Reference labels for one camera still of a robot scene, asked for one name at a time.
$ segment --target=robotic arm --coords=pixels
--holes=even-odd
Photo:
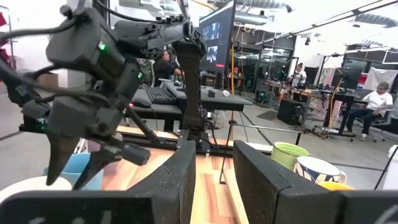
[[[189,103],[184,125],[192,130],[203,129],[197,70],[206,47],[189,20],[183,16],[158,21],[130,18],[133,22],[119,21],[111,30],[95,9],[79,7],[72,12],[68,6],[62,6],[60,11],[67,17],[60,27],[20,30],[0,36],[0,40],[4,40],[21,35],[53,34],[46,49],[53,66],[86,72],[99,80],[88,91],[44,87],[31,78],[18,76],[0,61],[0,79],[7,85],[11,101],[20,105],[26,116],[34,120],[41,117],[45,121],[42,129],[51,145],[48,185],[60,175],[80,138],[96,141],[102,147],[99,152],[91,153],[75,189],[80,189],[104,166],[126,154],[135,164],[146,163],[149,151],[118,141],[112,135],[123,118],[123,111],[131,110],[129,102],[141,84],[136,58],[156,58],[163,53],[165,44],[171,43],[175,48],[185,70],[187,89],[197,90],[187,92]],[[41,99],[33,88],[52,92],[53,96]]]

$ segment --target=yellow cable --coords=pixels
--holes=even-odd
[[[368,57],[368,52],[366,52],[366,54],[365,54],[365,57],[364,57],[364,59],[363,59],[363,62],[365,62],[366,61],[366,58]],[[337,71],[340,73],[340,75],[341,75],[341,77],[340,77],[340,80],[339,80],[339,82],[338,82],[338,84],[337,84],[337,86],[336,86],[336,88],[335,88],[335,90],[334,90],[334,92],[333,92],[333,94],[332,94],[332,96],[331,96],[331,106],[330,106],[330,117],[329,117],[329,125],[328,125],[328,129],[327,129],[327,131],[326,131],[326,133],[328,133],[329,134],[329,131],[330,131],[330,126],[335,122],[335,120],[333,119],[333,120],[331,120],[332,119],[332,112],[333,112],[333,109],[334,109],[334,107],[335,107],[335,104],[333,103],[333,99],[335,98],[335,94],[336,94],[336,92],[337,92],[337,90],[338,90],[338,87],[340,86],[340,84],[341,84],[341,82],[343,81],[343,73],[338,69],[338,68],[336,68],[335,67],[335,69],[337,69]]]
[[[242,34],[242,41],[241,41],[241,54],[243,55],[243,34]],[[246,96],[246,97],[248,97],[248,94],[246,93],[246,89],[245,89],[245,87],[244,87],[244,72],[243,72],[243,58],[241,57],[241,66],[242,66],[242,85],[243,85],[243,92],[244,92],[244,95]]]
[[[233,40],[232,40],[232,49],[231,49],[231,53],[232,53],[232,59],[231,59],[231,91],[232,91],[232,95],[235,95],[235,86],[234,86],[234,58],[235,58],[235,53],[234,53],[234,45],[233,45]],[[232,111],[231,113],[231,120],[234,119],[234,111]],[[231,140],[233,141],[234,139],[234,131],[233,129],[231,129]]]

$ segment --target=glass wall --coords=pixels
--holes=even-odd
[[[276,48],[264,48],[259,62],[258,78],[273,78],[289,59],[290,51]]]
[[[258,58],[259,50],[242,49],[234,53],[234,64],[239,67],[239,72],[244,77],[244,84],[247,90],[253,86]]]

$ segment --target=black pants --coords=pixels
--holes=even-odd
[[[371,127],[372,121],[374,121],[377,118],[380,118],[381,115],[380,114],[373,115],[373,110],[370,110],[370,109],[354,110],[348,116],[348,120],[347,120],[347,124],[346,124],[347,129],[352,131],[355,118],[360,118],[360,117],[363,118],[362,133],[369,134],[369,128]]]

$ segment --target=wooden table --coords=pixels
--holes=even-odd
[[[138,128],[120,126],[121,133],[142,134]],[[176,139],[176,135],[156,131],[156,135],[163,138]],[[218,144],[226,144],[226,140],[217,139]],[[272,150],[272,146],[252,144],[262,150]],[[151,152],[149,161],[144,166],[137,166],[122,160],[113,165],[114,170],[105,169],[103,190],[126,190],[147,177],[163,164],[174,151],[148,149]],[[218,183],[221,171],[222,157],[209,155],[196,156],[196,184],[193,197],[191,215],[192,224],[248,224],[246,212],[239,194],[238,185],[234,177],[233,160],[226,158],[224,165],[226,185]]]

